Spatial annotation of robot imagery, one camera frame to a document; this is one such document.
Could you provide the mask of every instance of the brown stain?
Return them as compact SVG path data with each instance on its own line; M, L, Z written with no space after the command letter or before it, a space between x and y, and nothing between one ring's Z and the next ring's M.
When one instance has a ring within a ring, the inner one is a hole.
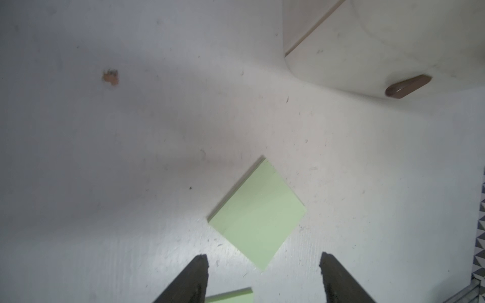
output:
M117 86L119 83L118 71L116 69L108 69L103 73L103 81L111 83L112 86Z

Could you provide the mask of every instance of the green sticky note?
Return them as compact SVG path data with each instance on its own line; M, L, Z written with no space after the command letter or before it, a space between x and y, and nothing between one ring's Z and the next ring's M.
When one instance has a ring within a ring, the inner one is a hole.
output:
M206 303L253 303L253 291L250 288L236 290L206 298Z
M267 159L209 224L264 270L306 209Z

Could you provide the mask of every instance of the light green square pad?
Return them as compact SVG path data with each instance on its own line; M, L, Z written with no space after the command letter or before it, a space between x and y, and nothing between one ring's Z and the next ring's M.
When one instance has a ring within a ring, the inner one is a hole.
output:
M236 290L206 298L206 303L253 303L253 291L250 288Z
M306 211L265 159L209 224L264 270Z

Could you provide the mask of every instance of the black and white patterned cloth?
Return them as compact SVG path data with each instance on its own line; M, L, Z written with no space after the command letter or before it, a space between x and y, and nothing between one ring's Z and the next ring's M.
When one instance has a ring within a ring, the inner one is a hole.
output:
M477 226L477 239L475 240L475 256L473 257L472 276L480 279L479 303L485 303L485 169L482 182L482 195Z

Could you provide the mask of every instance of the brown handle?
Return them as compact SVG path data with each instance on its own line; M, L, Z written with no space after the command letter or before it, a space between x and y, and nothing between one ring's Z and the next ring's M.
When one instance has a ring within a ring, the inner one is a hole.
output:
M386 96L396 99L401 99L407 96L413 91L425 86L431 81L431 77L428 75L419 75L417 77L404 80L389 86L386 89Z

